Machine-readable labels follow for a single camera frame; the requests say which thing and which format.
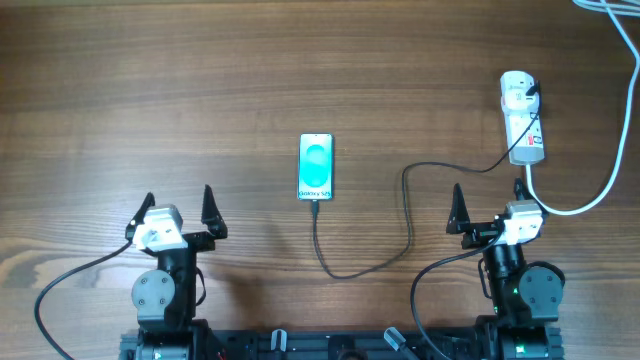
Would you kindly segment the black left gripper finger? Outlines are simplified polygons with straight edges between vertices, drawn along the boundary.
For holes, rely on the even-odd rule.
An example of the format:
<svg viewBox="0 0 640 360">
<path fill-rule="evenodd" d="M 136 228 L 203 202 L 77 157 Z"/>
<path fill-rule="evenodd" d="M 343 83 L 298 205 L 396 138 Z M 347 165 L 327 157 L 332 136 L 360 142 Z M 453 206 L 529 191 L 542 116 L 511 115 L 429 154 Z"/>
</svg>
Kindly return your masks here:
<svg viewBox="0 0 640 360">
<path fill-rule="evenodd" d="M 228 228 L 216 205 L 213 189 L 206 184 L 203 193 L 201 223 L 216 239 L 226 239 Z"/>
<path fill-rule="evenodd" d="M 144 217 L 147 210 L 155 205 L 155 197 L 151 192 L 148 192 L 139 207 L 138 211 L 132 217 L 130 222 L 127 224 L 125 228 L 125 239 L 127 241 L 132 241 L 134 238 L 135 231 L 137 227 L 144 223 Z"/>
</svg>

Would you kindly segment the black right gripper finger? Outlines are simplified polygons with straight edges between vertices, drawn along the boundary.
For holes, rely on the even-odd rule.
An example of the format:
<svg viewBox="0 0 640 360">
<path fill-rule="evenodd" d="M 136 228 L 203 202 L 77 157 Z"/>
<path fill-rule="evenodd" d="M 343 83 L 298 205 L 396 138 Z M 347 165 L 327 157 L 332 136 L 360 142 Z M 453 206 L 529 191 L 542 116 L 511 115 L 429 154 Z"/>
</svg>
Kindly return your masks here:
<svg viewBox="0 0 640 360">
<path fill-rule="evenodd" d="M 531 193 L 529 192 L 527 186 L 525 185 L 525 183 L 523 182 L 523 180 L 521 178 L 516 178 L 514 180 L 513 192 L 514 192 L 514 195 L 515 195 L 515 197 L 516 197 L 516 199 L 518 201 L 533 200 L 534 199 L 534 197 L 531 195 Z"/>
<path fill-rule="evenodd" d="M 469 232 L 471 221 L 467 211 L 464 195 L 459 183 L 456 183 L 452 192 L 452 205 L 448 218 L 446 233 L 462 234 Z"/>
</svg>

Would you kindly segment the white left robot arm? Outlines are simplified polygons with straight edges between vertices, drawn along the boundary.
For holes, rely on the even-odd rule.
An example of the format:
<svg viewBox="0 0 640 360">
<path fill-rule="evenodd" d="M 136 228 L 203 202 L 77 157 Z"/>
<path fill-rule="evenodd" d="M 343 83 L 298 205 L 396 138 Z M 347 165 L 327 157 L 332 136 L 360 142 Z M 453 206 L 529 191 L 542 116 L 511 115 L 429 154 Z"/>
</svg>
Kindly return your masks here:
<svg viewBox="0 0 640 360">
<path fill-rule="evenodd" d="M 201 223 L 206 229 L 184 233 L 183 219 L 173 204 L 158 205 L 149 193 L 126 226 L 125 238 L 154 257 L 157 268 L 140 275 L 132 286 L 139 330 L 121 338 L 121 359 L 224 359 L 226 350 L 208 322 L 196 319 L 206 295 L 196 293 L 204 281 L 197 254 L 213 251 L 228 236 L 213 190 L 204 187 Z"/>
</svg>

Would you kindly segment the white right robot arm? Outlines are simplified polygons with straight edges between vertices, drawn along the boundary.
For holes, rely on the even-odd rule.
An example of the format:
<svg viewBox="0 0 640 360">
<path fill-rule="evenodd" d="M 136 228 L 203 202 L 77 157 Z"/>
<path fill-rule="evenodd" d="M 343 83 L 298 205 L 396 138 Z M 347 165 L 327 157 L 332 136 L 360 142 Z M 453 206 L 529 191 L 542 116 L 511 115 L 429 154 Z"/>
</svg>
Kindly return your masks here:
<svg viewBox="0 0 640 360">
<path fill-rule="evenodd" d="M 479 316 L 472 327 L 469 348 L 458 350 L 462 359 L 562 359 L 562 335 L 552 324 L 559 319 L 559 306 L 566 278 L 556 266 L 528 262 L 523 246 L 540 237 L 547 213 L 525 189 L 514 184 L 516 199 L 489 222 L 473 222 L 461 186 L 452 191 L 452 206 L 446 232 L 461 234 L 464 250 L 479 250 L 478 262 L 484 296 L 494 313 Z"/>
</svg>

